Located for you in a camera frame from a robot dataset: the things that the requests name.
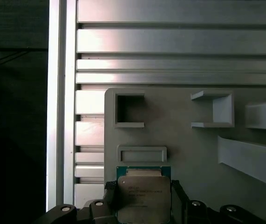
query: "aluminum profile slot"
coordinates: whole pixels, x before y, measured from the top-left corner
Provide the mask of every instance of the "aluminum profile slot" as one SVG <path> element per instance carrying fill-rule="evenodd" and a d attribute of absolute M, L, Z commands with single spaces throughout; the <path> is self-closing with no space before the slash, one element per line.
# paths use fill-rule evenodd
<path fill-rule="evenodd" d="M 79 0 L 78 22 L 266 25 L 266 1 Z"/>
<path fill-rule="evenodd" d="M 266 55 L 266 30 L 79 29 L 77 52 Z"/>
<path fill-rule="evenodd" d="M 212 122 L 192 122 L 191 127 L 234 127 L 232 91 L 201 91 L 191 94 L 191 100 L 212 100 Z"/>
<path fill-rule="evenodd" d="M 266 146 L 218 137 L 218 162 L 266 183 Z"/>
<path fill-rule="evenodd" d="M 76 114 L 93 116 L 104 114 L 105 91 L 106 89 L 76 91 Z"/>
<path fill-rule="evenodd" d="M 266 129 L 266 102 L 246 105 L 246 127 Z"/>
<path fill-rule="evenodd" d="M 79 178 L 79 183 L 83 183 L 83 184 L 104 184 L 104 178 L 81 177 L 81 178 Z"/>
<path fill-rule="evenodd" d="M 266 85 L 264 73 L 202 72 L 78 72 L 78 84 L 202 84 Z"/>
<path fill-rule="evenodd" d="M 75 168 L 75 177 L 103 178 L 104 177 L 104 166 L 77 165 Z"/>
<path fill-rule="evenodd" d="M 104 123 L 77 121 L 75 144 L 77 146 L 102 147 L 104 145 Z"/>
<path fill-rule="evenodd" d="M 265 73 L 266 74 L 266 60 L 246 59 L 237 60 L 225 58 L 185 58 L 185 57 L 170 57 L 166 56 L 123 56 L 123 59 L 113 59 L 109 57 L 105 59 L 105 55 L 99 56 L 88 55 L 84 59 L 77 60 L 78 72 L 126 72 L 126 71 L 140 71 L 140 72 L 161 72 L 161 71 L 175 71 L 175 72 L 249 72 L 249 73 Z M 103 91 L 101 89 L 91 89 L 90 91 Z"/>
<path fill-rule="evenodd" d="M 79 150 L 81 153 L 104 153 L 104 146 L 102 146 L 102 147 L 80 146 Z"/>
<path fill-rule="evenodd" d="M 104 153 L 76 153 L 76 164 L 104 164 Z"/>

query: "metal frame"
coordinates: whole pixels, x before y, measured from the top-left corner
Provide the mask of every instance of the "metal frame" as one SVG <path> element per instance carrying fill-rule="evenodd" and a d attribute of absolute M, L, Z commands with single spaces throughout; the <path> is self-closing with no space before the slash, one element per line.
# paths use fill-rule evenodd
<path fill-rule="evenodd" d="M 64 0 L 49 3 L 46 210 L 63 203 L 63 102 L 66 11 Z"/>
<path fill-rule="evenodd" d="M 190 51 L 179 51 L 175 54 L 177 48 L 172 47 L 171 52 L 156 52 L 153 48 L 139 49 L 142 52 L 135 52 L 135 48 L 127 45 L 127 33 L 136 33 L 138 30 L 164 30 L 163 35 L 169 36 L 171 29 L 174 33 L 198 34 L 201 29 L 211 34 L 226 33 L 218 32 L 217 29 L 229 30 L 239 29 L 243 33 L 259 41 L 259 38 L 247 33 L 251 30 L 255 34 L 261 34 L 266 39 L 266 16 L 260 16 L 256 20 L 256 13 L 259 8 L 266 14 L 266 2 L 262 1 L 178 1 L 173 4 L 177 7 L 168 5 L 167 1 L 161 5 L 155 0 L 50 0 L 49 10 L 49 57 L 48 57 L 48 111 L 47 111 L 47 210 L 61 203 L 82 203 L 81 196 L 85 191 L 93 189 L 93 185 L 100 192 L 101 178 L 84 179 L 80 178 L 80 183 L 91 182 L 91 185 L 75 185 L 75 124 L 76 113 L 81 115 L 81 122 L 95 121 L 103 118 L 101 112 L 102 106 L 96 109 L 96 114 L 92 114 L 90 108 L 85 105 L 90 104 L 101 97 L 93 97 L 89 94 L 88 99 L 80 102 L 76 99 L 76 85 L 83 84 L 84 90 L 89 91 L 92 88 L 96 90 L 107 89 L 110 86 L 137 86 L 139 84 L 182 84 L 182 85 L 205 85 L 205 86 L 224 86 L 224 85 L 243 85 L 243 86 L 266 86 L 266 47 L 260 45 L 260 50 L 249 49 L 244 54 L 230 54 L 220 49 L 218 53 L 204 55 L 201 49 L 205 49 L 206 44 L 201 43 L 196 46 L 196 55 Z M 222 5 L 227 8 L 218 11 L 217 8 Z M 239 5 L 244 7 L 243 11 L 237 10 Z M 188 13 L 172 13 L 181 10 Z M 113 42 L 113 35 L 104 36 L 101 39 L 103 43 L 113 42 L 113 46 L 107 46 L 103 53 L 102 48 L 93 48 L 92 42 L 81 42 L 83 48 L 92 48 L 92 53 L 84 50 L 84 54 L 77 56 L 77 33 L 90 34 L 113 34 L 120 40 L 125 40 L 122 45 Z M 141 33 L 141 36 L 151 37 L 148 32 Z M 102 146 L 89 149 L 87 145 L 78 145 L 84 148 L 81 153 L 101 152 Z M 87 158 L 84 158 L 84 164 L 87 165 Z"/>
<path fill-rule="evenodd" d="M 77 0 L 67 1 L 63 202 L 74 204 Z"/>

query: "silver screw head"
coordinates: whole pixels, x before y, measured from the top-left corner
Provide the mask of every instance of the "silver screw head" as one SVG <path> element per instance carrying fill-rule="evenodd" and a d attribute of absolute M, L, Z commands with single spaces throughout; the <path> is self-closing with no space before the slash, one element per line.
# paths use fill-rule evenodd
<path fill-rule="evenodd" d="M 236 211 L 236 208 L 231 207 L 231 206 L 227 207 L 226 209 L 227 209 L 228 211 L 230 211 L 230 212 L 235 212 L 235 211 Z"/>
<path fill-rule="evenodd" d="M 64 207 L 64 208 L 62 208 L 61 210 L 62 210 L 62 211 L 69 211 L 70 208 L 69 208 L 69 207 Z"/>
<path fill-rule="evenodd" d="M 201 204 L 200 204 L 200 202 L 194 201 L 194 202 L 192 202 L 192 205 L 194 205 L 194 206 L 200 206 Z"/>

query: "vertical metal bar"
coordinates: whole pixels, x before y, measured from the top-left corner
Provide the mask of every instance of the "vertical metal bar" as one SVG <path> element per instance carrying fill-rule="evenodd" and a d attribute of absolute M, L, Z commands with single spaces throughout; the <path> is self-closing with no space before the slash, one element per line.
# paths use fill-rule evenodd
<path fill-rule="evenodd" d="M 74 204 L 75 158 L 75 62 L 76 62 L 76 0 L 67 0 L 65 114 L 64 114 L 64 194 L 63 201 Z"/>
<path fill-rule="evenodd" d="M 63 113 L 66 7 L 49 2 L 46 211 L 63 203 Z"/>

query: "dark background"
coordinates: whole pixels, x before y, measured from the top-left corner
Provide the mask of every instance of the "dark background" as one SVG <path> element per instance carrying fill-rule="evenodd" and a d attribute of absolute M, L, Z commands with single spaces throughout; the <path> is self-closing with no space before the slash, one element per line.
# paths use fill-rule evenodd
<path fill-rule="evenodd" d="M 48 7 L 48 0 L 0 0 L 0 48 L 47 50 Z M 45 212 L 47 69 L 46 51 L 0 65 L 0 206 L 12 223 Z"/>

